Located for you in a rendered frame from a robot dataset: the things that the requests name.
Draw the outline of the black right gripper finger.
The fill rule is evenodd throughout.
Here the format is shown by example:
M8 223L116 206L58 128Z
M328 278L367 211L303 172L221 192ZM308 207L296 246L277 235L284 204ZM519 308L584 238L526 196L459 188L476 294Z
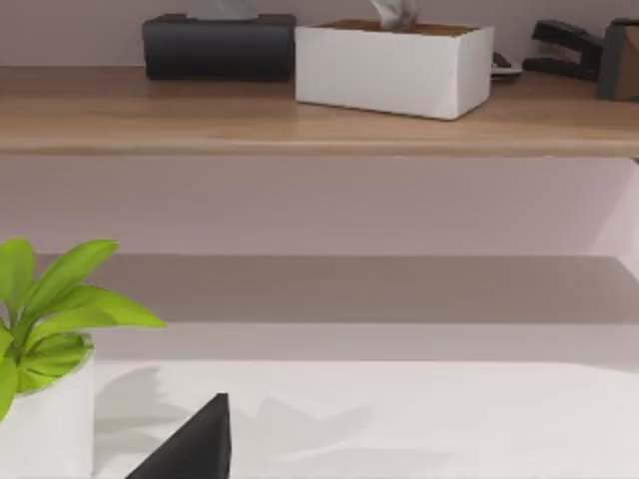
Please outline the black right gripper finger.
M230 479L228 393L218 393L125 479Z

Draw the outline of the green plant in white pot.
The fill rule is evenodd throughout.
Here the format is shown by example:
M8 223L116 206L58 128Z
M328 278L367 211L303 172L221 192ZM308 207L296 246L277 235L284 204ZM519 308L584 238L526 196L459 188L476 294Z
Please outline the green plant in white pot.
M114 239L90 239L41 273L21 238L0 243L0 479L88 479L94 470L96 328L162 327L87 277Z

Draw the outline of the wooden shelf board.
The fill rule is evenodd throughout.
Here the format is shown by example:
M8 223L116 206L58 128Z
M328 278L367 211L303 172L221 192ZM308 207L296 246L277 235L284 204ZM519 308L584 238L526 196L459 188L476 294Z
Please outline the wooden shelf board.
M0 154L639 159L639 104L527 74L459 120L300 104L279 82L155 82L138 67L0 67Z

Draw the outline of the black tissue box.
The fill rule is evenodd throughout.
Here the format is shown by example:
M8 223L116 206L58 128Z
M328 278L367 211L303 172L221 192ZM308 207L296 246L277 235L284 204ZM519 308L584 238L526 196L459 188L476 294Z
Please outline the black tissue box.
M294 72L295 29L291 14L198 18L168 13L141 26L150 80L286 81Z

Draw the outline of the white tissue box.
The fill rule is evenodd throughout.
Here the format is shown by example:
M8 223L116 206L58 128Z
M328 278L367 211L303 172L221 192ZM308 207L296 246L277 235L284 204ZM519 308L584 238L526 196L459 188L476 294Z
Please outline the white tissue box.
M300 103L452 121L487 101L494 29L338 20L295 30Z

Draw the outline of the small black and white object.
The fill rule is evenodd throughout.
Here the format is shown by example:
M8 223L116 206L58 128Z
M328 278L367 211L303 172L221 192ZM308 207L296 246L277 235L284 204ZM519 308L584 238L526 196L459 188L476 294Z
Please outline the small black and white object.
M519 63L511 61L501 53L494 52L492 55L491 78L515 78L522 74L523 69Z

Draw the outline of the black stapler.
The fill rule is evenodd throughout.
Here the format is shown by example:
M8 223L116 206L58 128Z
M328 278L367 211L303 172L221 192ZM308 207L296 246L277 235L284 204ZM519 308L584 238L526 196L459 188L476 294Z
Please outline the black stapler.
M603 54L603 38L559 20L538 20L531 39L542 56L528 57L522 69L560 77L596 82Z

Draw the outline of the grey and wooden box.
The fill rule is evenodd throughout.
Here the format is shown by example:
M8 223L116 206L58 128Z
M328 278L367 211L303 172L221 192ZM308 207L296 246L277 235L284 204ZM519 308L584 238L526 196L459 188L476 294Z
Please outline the grey and wooden box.
M639 20L617 18L606 28L596 95L639 103Z

